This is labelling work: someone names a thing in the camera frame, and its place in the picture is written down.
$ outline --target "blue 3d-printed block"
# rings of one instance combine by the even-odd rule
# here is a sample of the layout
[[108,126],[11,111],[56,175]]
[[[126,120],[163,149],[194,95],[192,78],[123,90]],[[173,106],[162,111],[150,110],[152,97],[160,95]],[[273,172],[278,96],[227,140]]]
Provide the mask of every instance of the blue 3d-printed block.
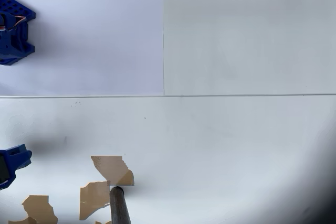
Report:
[[12,65],[35,52],[27,42],[27,22],[35,17],[32,10],[15,0],[0,0],[0,65]]
[[0,190],[11,185],[16,178],[16,170],[31,164],[31,154],[24,144],[0,150]]

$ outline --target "masking tape piece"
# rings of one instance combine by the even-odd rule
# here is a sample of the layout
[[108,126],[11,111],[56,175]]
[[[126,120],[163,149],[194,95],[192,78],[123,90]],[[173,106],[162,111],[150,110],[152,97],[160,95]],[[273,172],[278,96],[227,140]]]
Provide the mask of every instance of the masking tape piece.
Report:
[[36,221],[35,223],[57,224],[58,218],[54,214],[54,209],[49,204],[48,195],[29,195],[22,205],[28,216]]
[[105,182],[92,182],[80,188],[79,220],[86,220],[98,209],[110,205],[110,187]]
[[19,220],[19,221],[10,221],[9,220],[8,224],[37,224],[37,222],[32,217],[28,217],[25,220]]
[[122,156],[91,156],[95,168],[111,186],[134,186],[134,176]]

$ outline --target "metal pole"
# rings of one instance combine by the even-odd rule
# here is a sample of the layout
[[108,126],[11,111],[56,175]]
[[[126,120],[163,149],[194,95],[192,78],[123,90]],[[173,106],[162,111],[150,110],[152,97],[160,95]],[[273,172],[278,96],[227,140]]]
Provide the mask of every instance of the metal pole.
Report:
[[110,191],[111,217],[113,224],[131,224],[124,197],[124,190],[117,186]]

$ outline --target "white paper sheet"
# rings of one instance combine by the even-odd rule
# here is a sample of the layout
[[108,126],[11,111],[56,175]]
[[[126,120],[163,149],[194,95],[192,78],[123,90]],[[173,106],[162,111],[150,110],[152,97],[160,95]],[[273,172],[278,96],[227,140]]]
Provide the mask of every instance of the white paper sheet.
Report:
[[336,93],[335,0],[164,0],[165,94]]
[[36,52],[0,66],[0,95],[163,93],[162,0],[17,0]]

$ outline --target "white surface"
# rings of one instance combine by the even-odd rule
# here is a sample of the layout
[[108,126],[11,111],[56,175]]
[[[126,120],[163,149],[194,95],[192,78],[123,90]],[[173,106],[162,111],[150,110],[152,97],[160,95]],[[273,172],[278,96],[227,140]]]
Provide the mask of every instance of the white surface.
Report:
[[29,194],[49,195],[59,224],[108,221],[109,208],[78,220],[79,187],[104,180],[90,155],[106,154],[123,155],[134,173],[125,190],[132,224],[294,223],[335,183],[335,102],[0,99],[1,148],[33,151],[32,164],[0,191],[0,222],[25,218]]
[[0,66],[0,95],[163,94],[162,0],[17,0],[36,52]]
[[335,0],[164,0],[165,94],[336,93]]

